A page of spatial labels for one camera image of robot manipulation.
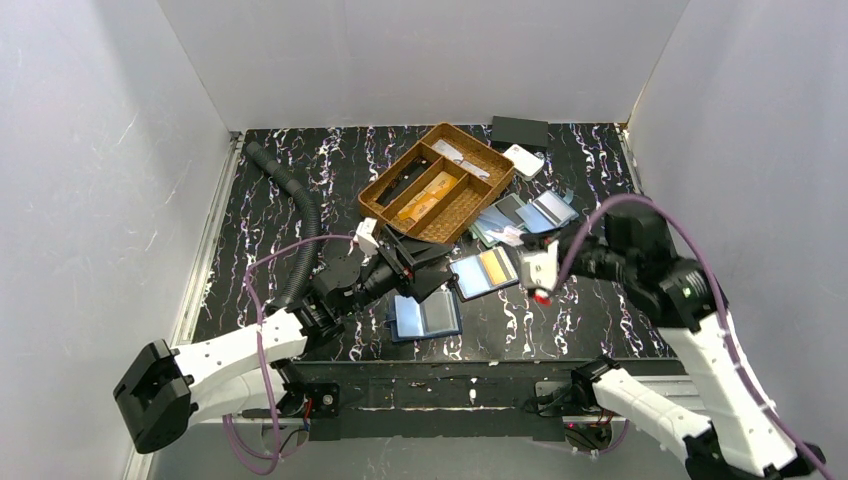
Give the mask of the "navy blue card holder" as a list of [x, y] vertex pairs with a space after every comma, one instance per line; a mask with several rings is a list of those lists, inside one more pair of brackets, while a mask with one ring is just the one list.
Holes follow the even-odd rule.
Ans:
[[394, 296], [385, 324], [393, 343], [455, 336], [463, 330], [457, 295], [441, 289], [421, 303], [411, 297]]

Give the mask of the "orange VIP card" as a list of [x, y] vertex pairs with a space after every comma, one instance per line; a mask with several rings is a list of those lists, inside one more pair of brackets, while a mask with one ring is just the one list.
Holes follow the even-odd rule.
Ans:
[[419, 221], [429, 210], [431, 210], [440, 201], [439, 198], [425, 194], [420, 198], [413, 199], [409, 204], [402, 208], [397, 215], [401, 221], [411, 220]]

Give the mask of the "white card black stripe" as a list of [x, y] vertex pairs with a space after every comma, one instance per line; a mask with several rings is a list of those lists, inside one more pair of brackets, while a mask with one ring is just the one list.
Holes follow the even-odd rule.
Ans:
[[502, 229], [489, 230], [487, 234], [496, 239], [498, 242], [511, 247], [520, 247], [524, 244], [524, 241], [522, 240], [524, 232], [511, 225], [507, 225]]

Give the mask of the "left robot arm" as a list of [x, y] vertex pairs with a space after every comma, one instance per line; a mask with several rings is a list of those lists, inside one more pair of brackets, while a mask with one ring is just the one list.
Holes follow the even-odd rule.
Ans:
[[308, 382], [294, 358], [340, 336], [343, 320], [391, 292], [425, 300], [454, 279], [442, 262], [449, 245], [385, 227], [375, 255], [327, 260], [303, 294], [251, 325], [211, 340], [171, 347], [145, 345], [113, 391], [135, 450], [156, 452], [209, 419], [295, 402], [317, 417], [338, 413], [338, 390]]

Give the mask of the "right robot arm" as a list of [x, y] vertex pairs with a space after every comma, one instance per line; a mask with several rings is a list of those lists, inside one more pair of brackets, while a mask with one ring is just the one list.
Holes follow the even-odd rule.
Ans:
[[672, 347], [704, 410], [694, 413], [644, 386], [601, 356], [574, 370], [584, 404], [623, 416], [673, 453], [692, 479], [791, 479], [824, 473], [822, 450], [782, 422], [743, 353], [728, 302], [700, 252], [680, 255], [678, 225], [652, 201], [622, 195], [589, 223], [543, 244], [541, 269], [553, 289], [571, 275], [620, 284]]

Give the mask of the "black card holder open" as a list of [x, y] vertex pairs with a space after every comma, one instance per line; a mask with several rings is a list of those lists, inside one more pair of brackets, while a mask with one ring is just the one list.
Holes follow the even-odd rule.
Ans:
[[[513, 275], [510, 282], [501, 285], [492, 285], [488, 281], [485, 271], [481, 265], [479, 255], [492, 249], [500, 249], [502, 251], [502, 255], [504, 256], [508, 268]], [[519, 282], [518, 272], [507, 251], [502, 246], [497, 246], [488, 250], [476, 255], [458, 259], [449, 264], [449, 268], [457, 275], [455, 281], [456, 290], [463, 302], [488, 295]]]

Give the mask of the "yellow card in holder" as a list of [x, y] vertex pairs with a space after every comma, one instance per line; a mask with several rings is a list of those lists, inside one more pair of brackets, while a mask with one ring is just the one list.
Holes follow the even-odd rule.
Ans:
[[513, 275], [500, 249], [492, 249], [479, 255], [481, 265], [492, 285], [501, 285], [512, 280]]

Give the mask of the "light blue card holder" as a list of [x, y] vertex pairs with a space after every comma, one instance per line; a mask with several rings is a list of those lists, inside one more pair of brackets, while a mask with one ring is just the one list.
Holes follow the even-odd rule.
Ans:
[[519, 207], [516, 214], [530, 233], [543, 233], [565, 226], [578, 218], [570, 203], [554, 191], [548, 190]]

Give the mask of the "orange card in tray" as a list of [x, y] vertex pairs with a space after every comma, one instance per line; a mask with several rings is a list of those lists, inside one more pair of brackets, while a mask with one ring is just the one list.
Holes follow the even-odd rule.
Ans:
[[420, 198], [425, 194], [433, 195], [442, 199], [458, 182], [458, 179], [446, 171], [437, 174], [415, 197]]

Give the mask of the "green card holder open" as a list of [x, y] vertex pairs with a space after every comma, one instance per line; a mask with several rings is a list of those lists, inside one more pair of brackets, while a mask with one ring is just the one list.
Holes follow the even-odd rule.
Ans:
[[486, 247], [494, 247], [499, 241], [489, 235], [489, 231], [502, 231], [507, 226], [523, 230], [525, 222], [518, 215], [518, 210], [526, 202], [517, 194], [509, 194], [483, 209], [469, 228], [472, 236]]

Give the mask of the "white card in tray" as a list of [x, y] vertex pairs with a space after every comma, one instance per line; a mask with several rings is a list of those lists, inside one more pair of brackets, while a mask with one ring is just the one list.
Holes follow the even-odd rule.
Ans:
[[470, 160], [467, 160], [465, 156], [456, 147], [446, 142], [445, 140], [437, 140], [432, 145], [432, 149], [438, 152], [443, 157], [457, 164], [461, 168], [465, 169], [469, 173], [473, 174], [474, 176], [482, 180], [488, 180], [490, 178], [490, 174], [487, 171], [476, 166]]

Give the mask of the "brown woven divider tray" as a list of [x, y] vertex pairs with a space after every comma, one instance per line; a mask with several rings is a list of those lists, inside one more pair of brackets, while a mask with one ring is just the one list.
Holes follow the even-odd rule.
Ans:
[[416, 239], [451, 244], [514, 175], [501, 153], [441, 123], [359, 193], [360, 213]]

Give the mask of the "white small box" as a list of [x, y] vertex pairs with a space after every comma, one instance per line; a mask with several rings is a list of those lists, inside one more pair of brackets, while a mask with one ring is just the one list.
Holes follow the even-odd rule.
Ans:
[[519, 144], [508, 147], [503, 156], [510, 160], [519, 176], [525, 181], [533, 180], [544, 168], [545, 160]]

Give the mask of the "black box at back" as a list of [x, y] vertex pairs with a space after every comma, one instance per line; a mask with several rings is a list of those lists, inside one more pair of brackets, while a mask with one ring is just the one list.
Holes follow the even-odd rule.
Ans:
[[502, 147], [517, 144], [528, 150], [543, 150], [548, 147], [548, 133], [549, 124], [544, 121], [494, 116], [490, 140]]

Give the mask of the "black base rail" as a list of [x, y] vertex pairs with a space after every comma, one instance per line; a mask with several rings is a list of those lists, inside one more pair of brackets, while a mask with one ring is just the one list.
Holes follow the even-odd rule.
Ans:
[[569, 429], [608, 444], [622, 420], [570, 391], [579, 361], [295, 362], [310, 389], [314, 441], [528, 437]]

